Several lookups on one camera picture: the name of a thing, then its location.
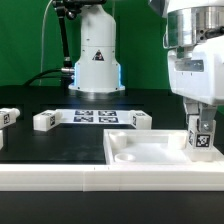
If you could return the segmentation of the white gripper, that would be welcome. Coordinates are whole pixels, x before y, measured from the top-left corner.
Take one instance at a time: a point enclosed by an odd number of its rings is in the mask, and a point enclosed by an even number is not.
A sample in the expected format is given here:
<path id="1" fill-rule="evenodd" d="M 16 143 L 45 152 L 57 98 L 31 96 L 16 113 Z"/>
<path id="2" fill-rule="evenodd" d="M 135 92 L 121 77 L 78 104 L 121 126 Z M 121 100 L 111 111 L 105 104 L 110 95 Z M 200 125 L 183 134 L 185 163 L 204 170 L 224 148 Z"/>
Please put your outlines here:
<path id="1" fill-rule="evenodd" d="M 170 50 L 168 71 L 172 92 L 187 97 L 183 99 L 186 123 L 199 116 L 199 130 L 212 132 L 217 111 L 212 105 L 224 105 L 224 47 L 198 45 L 191 59 L 178 59 Z"/>

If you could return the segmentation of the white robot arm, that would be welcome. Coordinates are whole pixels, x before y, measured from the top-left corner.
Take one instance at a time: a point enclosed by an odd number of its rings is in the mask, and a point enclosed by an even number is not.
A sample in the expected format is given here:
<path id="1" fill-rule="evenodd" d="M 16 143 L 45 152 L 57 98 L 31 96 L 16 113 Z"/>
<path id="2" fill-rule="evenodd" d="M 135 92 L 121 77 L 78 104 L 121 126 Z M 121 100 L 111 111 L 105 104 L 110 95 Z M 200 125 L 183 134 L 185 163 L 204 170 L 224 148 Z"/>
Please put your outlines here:
<path id="1" fill-rule="evenodd" d="M 197 118 L 198 131 L 212 132 L 217 107 L 224 105 L 224 0 L 148 5 L 167 21 L 163 47 L 172 92 L 184 97 L 186 117 Z M 70 89 L 89 96 L 121 90 L 114 18 L 96 1 L 83 4 L 81 17 L 81 56 Z"/>

